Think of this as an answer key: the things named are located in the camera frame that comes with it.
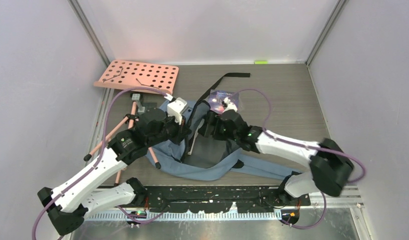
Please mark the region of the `purple paperback book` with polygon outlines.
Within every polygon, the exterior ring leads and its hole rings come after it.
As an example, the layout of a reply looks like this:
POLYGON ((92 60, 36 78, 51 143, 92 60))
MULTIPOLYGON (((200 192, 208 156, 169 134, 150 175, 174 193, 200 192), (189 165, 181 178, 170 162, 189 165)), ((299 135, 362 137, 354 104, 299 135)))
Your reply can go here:
POLYGON ((231 92, 231 91, 224 91, 224 90, 211 90, 210 91, 210 94, 207 100, 210 106, 210 109, 217 114, 222 114, 224 110, 222 101, 226 97, 229 97, 237 105, 237 108, 239 109, 240 107, 239 94, 235 92, 231 92))

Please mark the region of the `blue student backpack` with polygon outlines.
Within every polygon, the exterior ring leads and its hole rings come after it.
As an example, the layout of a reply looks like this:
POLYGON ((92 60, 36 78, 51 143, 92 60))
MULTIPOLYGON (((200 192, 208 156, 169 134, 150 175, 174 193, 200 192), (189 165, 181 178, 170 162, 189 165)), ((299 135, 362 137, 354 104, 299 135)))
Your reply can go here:
POLYGON ((198 100, 188 101, 183 116, 190 123, 192 133, 180 144, 167 140, 151 148, 161 165, 162 172, 199 181, 215 181, 230 171, 281 181, 292 173, 298 173, 294 168, 245 155, 232 140, 223 141, 198 136, 192 155, 187 154, 197 126, 210 110, 207 99, 211 90, 216 89, 224 78, 249 78, 250 76, 250 73, 244 72, 226 73, 198 100))

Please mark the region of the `dark paperback book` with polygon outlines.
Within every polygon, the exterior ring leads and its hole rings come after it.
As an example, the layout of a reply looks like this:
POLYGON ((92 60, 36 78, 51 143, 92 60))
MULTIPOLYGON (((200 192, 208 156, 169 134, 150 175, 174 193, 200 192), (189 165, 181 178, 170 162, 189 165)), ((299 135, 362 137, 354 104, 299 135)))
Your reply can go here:
POLYGON ((187 155, 188 155, 188 156, 191 156, 192 153, 193 153, 194 145, 195 145, 196 139, 197 139, 197 137, 198 137, 198 135, 199 135, 198 131, 199 131, 199 129, 203 126, 204 121, 205 121, 205 120, 202 119, 202 120, 199 122, 199 124, 198 124, 198 126, 197 126, 197 128, 196 128, 196 130, 195 130, 195 132, 194 132, 193 138, 192 138, 192 140, 191 140, 191 145, 190 145, 189 151, 187 152, 187 155))

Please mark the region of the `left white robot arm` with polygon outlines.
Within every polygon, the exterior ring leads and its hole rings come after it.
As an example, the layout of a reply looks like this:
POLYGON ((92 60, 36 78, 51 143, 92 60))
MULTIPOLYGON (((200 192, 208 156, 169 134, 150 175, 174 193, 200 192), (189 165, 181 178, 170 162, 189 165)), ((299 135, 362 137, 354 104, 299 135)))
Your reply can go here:
POLYGON ((186 117, 178 110, 155 108, 140 116, 129 115, 133 127, 117 133, 93 162, 76 175, 50 188, 43 187, 37 196, 59 236, 65 236, 79 228, 92 214, 107 208, 131 204, 140 207, 145 203, 144 188, 135 178, 109 192, 93 194, 105 180, 145 156, 150 147, 171 141, 179 144, 192 131, 186 117))

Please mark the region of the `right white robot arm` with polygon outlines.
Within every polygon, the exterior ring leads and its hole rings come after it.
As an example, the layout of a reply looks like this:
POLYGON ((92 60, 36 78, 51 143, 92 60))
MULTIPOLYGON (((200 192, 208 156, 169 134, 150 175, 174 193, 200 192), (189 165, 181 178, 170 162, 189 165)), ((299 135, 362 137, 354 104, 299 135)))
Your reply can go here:
POLYGON ((308 172, 292 173, 283 180, 278 200, 287 206, 298 197, 315 192, 339 197, 354 170, 353 163, 335 141, 329 138, 316 142, 285 137, 261 126, 247 124, 234 110, 222 114, 210 110, 198 133, 215 140, 234 141, 248 152, 274 155, 308 167, 308 172))

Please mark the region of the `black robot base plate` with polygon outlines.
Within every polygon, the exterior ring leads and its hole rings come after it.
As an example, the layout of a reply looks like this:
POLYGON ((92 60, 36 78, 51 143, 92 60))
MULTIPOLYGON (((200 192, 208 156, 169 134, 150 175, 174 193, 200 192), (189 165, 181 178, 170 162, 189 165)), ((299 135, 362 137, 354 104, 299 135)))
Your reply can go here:
POLYGON ((285 207, 307 207, 308 195, 300 198, 281 197, 277 186, 269 185, 185 185, 147 186, 145 196, 127 207, 153 213, 226 213, 232 207, 238 213, 268 213, 285 207))

